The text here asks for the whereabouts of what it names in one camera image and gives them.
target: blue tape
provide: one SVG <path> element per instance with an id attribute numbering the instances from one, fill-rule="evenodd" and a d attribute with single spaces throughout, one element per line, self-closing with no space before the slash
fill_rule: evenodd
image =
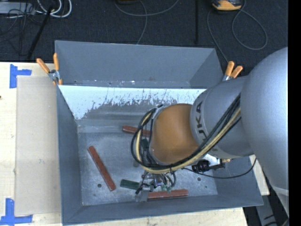
<path id="1" fill-rule="evenodd" d="M 17 87 L 17 75 L 31 75 L 31 70 L 18 70 L 17 66 L 10 64 L 10 79 L 9 79 L 9 87 L 16 88 Z"/>
<path id="2" fill-rule="evenodd" d="M 14 226 L 15 224 L 25 224 L 32 222 L 32 216 L 28 215 L 24 217 L 15 217 L 15 201 L 6 198 L 5 199 L 5 216 L 1 216 L 0 218 L 0 225 L 9 225 Z"/>

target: wooden table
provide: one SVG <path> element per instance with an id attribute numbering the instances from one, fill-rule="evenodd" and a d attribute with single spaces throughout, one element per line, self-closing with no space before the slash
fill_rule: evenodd
<path id="1" fill-rule="evenodd" d="M 10 64 L 21 69 L 30 69 L 31 79 L 44 78 L 50 80 L 45 72 L 36 63 L 14 63 L 0 62 L 0 216 L 4 215 L 5 199 L 15 199 L 16 183 L 16 112 L 17 112 L 17 88 L 9 88 Z M 47 96 L 41 92 L 41 99 Z M 258 163 L 254 168 L 257 181 L 262 195 L 268 195 L 267 188 L 261 167 Z M 25 225 L 61 225 L 60 211 L 45 212 L 33 215 L 31 224 Z M 89 225 L 98 226 L 141 226 L 141 225 L 202 225 L 202 226 L 246 226 L 246 218 L 242 208 L 211 210 L 195 213 L 175 214 L 161 217 L 136 218 L 119 221 L 94 223 Z"/>

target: gray robot arm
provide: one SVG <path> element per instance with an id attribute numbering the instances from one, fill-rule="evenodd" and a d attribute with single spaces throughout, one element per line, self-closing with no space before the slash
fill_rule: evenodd
<path id="1" fill-rule="evenodd" d="M 198 144 L 240 95 L 241 120 L 208 154 L 234 159 L 255 154 L 287 215 L 288 208 L 288 48 L 262 60 L 248 76 L 224 81 L 194 102 L 190 126 Z"/>

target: red-brown stick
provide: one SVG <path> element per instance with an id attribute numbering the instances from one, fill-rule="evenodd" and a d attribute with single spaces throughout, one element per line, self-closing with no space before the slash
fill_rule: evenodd
<path id="1" fill-rule="evenodd" d="M 88 151 L 89 151 L 93 161 L 95 162 L 100 174 L 102 175 L 105 183 L 107 184 L 109 190 L 113 191 L 114 189 L 116 189 L 116 185 L 113 182 L 113 179 L 109 175 L 109 172 L 107 171 L 103 161 L 100 159 L 100 157 L 99 157 L 97 151 L 95 150 L 94 146 L 90 146 L 88 148 Z"/>

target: black floor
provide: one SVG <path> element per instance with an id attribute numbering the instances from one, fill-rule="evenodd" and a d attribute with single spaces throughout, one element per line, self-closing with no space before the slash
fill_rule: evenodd
<path id="1" fill-rule="evenodd" d="M 40 10 L 37 0 L 9 1 L 28 2 Z M 244 67 L 241 76 L 248 75 L 262 59 L 288 46 L 288 0 L 241 1 L 245 6 L 238 13 L 214 11 L 206 0 L 140 0 L 132 4 L 71 0 L 71 14 L 50 17 L 32 53 L 45 15 L 7 18 L 2 14 L 0 61 L 34 62 L 41 57 L 52 63 L 55 40 L 203 47 L 216 49 L 223 72 L 227 61 L 233 60 Z M 48 8 L 51 0 L 40 3 Z M 67 12 L 68 0 L 62 4 Z M 286 215 L 279 213 L 282 208 L 274 193 L 270 201 L 280 225 Z M 254 208 L 245 208 L 245 215 L 250 226 L 260 225 Z"/>

